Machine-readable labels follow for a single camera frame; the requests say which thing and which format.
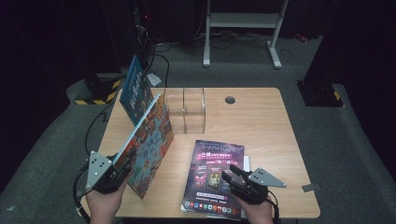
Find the purple magazine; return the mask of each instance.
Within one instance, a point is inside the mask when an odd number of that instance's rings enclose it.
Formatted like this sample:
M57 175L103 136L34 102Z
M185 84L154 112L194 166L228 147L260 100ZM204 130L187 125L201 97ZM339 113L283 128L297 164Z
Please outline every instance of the purple magazine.
M242 181L230 171L230 164L243 169L245 147L235 144L196 140L181 209L209 217L241 219L241 206L222 180L221 171Z

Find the small metal plate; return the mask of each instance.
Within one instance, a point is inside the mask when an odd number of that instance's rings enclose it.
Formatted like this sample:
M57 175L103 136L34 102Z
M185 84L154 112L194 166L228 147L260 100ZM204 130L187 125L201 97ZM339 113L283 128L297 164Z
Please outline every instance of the small metal plate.
M112 162L108 158L95 151L91 152L90 168L88 170L88 180L85 189L91 189L111 165Z
M305 193L307 193L308 191L311 191L311 190L313 190L314 192L321 190L321 187L319 184L309 184L309 185L302 186L302 188Z
M278 188L286 187L285 183L283 183L282 181L280 181L270 173L266 172L262 168L257 168L251 175L249 175L248 179L261 186L278 187Z

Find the wrist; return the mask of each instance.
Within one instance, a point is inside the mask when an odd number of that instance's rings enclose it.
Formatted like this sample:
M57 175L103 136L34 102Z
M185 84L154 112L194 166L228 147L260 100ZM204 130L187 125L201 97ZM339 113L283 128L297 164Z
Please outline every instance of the wrist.
M113 217L91 216L90 224L111 224Z
M273 224L273 220L271 218L257 218L249 221L250 224Z

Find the book cover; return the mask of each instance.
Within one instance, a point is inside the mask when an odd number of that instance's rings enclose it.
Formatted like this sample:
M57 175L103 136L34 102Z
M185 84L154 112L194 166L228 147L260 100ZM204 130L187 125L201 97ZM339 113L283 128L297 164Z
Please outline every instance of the book cover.
M229 143L196 140L181 209L209 217L241 219L241 206L222 180L221 171L242 181L230 171L230 164L243 169L245 147Z
M120 96L120 103L125 109L134 126L142 118L152 101L152 93L142 66L135 55Z
M164 94L159 92L113 161L118 172L132 168L128 184L140 198L145 197L173 138Z

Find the white metal stand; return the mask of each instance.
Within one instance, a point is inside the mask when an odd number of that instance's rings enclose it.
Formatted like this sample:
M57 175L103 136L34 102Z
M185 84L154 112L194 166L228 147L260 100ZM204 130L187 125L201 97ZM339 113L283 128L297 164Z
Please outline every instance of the white metal stand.
M272 40L267 41L267 46L274 62L274 67L276 69L282 68L282 64L276 53L275 44L280 26L285 17L288 2L289 0L283 0L279 13L211 13L210 0L207 0L204 67L210 66L210 27L247 27L274 29Z

